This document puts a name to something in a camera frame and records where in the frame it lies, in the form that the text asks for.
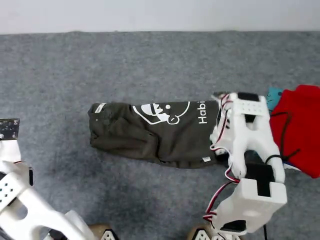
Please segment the folded shirt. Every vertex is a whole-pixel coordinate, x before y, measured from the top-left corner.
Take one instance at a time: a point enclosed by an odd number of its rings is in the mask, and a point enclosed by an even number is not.
[[[88,111],[90,142],[115,155],[200,168],[217,163],[209,136],[218,112],[216,101],[94,103]]]

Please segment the white wall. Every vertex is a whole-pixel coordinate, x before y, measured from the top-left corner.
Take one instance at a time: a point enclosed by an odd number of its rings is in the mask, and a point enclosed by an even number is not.
[[[320,30],[320,0],[0,0],[0,34]]]

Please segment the white graphic print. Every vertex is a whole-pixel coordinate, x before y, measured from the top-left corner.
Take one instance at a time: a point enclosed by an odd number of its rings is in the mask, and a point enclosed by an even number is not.
[[[133,110],[140,115],[148,124],[154,125],[167,122],[170,125],[178,124],[180,117],[189,109],[190,102],[185,103],[185,109],[173,109],[173,106],[166,103],[150,103],[140,106],[132,106]]]

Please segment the white plastic bracket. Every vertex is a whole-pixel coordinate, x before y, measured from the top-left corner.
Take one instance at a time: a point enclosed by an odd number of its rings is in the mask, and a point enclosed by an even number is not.
[[[216,216],[212,219],[215,230],[220,230],[224,224],[236,220],[246,221],[246,230],[232,232],[232,235],[241,236],[253,233],[266,224],[272,215],[287,203],[286,186],[278,182],[270,182],[270,197],[258,195],[257,181],[242,178],[231,196],[223,200],[215,210]]]

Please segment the ventilation hole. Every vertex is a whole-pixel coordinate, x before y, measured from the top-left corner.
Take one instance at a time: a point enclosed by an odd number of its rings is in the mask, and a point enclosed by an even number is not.
[[[16,217],[19,219],[19,220],[22,220],[24,218],[26,218],[26,216],[28,215],[28,209],[26,208],[25,205],[22,205],[18,211],[16,212]]]

